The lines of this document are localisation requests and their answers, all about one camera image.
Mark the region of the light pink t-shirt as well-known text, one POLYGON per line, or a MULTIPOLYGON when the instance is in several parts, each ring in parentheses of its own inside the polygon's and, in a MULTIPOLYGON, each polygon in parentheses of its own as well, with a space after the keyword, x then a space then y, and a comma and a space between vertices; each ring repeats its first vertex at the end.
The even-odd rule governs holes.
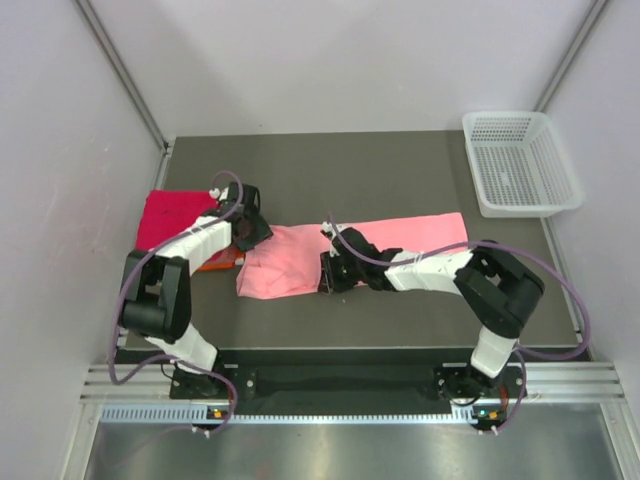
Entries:
MULTIPOLYGON (((460 213, 395 218, 351 225, 378 249, 400 247, 421 252, 468 239, 460 213)), ((330 241, 319 224, 271 227, 273 236, 245 255, 236 277, 240 297, 271 300, 315 293, 320 254, 330 241)))

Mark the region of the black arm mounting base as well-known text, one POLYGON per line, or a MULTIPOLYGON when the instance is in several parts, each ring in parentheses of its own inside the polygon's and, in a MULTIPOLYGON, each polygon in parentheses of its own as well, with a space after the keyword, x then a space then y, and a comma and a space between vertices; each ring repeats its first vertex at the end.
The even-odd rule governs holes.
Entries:
POLYGON ((219 360, 244 413, 420 413, 454 398, 517 396, 518 364, 482 381, 470 354, 468 347, 227 348, 219 360))

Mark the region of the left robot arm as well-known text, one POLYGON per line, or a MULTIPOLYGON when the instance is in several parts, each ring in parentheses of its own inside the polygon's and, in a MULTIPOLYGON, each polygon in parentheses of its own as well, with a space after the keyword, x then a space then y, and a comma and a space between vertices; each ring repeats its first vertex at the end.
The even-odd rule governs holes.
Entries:
POLYGON ((257 187, 232 181, 209 192, 154 190, 126 258, 114 331, 126 330, 160 349, 171 363, 174 397, 230 394, 218 348, 192 323, 191 278, 211 262, 230 268, 238 253, 270 239, 257 187))

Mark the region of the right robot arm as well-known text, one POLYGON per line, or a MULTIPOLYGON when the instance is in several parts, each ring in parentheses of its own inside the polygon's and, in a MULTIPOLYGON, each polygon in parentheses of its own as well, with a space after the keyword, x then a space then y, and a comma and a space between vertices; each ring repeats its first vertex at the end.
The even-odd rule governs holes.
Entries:
POLYGON ((426 256, 380 250, 357 229, 325 222, 330 242, 320 254, 318 290, 337 294, 365 285, 374 291, 437 291, 459 295, 482 325, 465 374, 449 391, 487 396, 504 380, 511 352, 545 290, 543 281, 508 252, 478 246, 426 256))

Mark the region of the folded orange t-shirt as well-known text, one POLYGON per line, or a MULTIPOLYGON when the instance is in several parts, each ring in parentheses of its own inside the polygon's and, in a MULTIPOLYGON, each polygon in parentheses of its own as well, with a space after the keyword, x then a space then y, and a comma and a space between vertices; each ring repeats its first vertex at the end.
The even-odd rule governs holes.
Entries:
POLYGON ((213 257, 207 260, 202 266, 200 266, 198 272, 206 272, 213 270, 226 270, 236 266, 241 266, 244 263, 245 254, 239 250, 227 249, 216 253, 213 257))

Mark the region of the folded magenta t-shirt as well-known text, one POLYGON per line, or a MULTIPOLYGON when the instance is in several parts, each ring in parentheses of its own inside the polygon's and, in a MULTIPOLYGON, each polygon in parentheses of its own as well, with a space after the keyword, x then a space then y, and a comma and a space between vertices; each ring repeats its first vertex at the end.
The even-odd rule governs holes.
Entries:
POLYGON ((148 251, 190 227, 199 215, 218 206, 205 191, 152 190, 139 221, 135 248, 148 251))

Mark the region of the white perforated plastic basket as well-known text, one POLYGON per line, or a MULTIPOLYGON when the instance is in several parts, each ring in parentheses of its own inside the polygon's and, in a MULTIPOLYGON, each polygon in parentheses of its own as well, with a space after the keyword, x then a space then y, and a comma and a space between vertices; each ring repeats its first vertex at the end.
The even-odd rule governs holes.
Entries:
POLYGON ((462 126, 482 216, 547 218, 582 205, 572 161, 546 114, 472 112, 462 126))

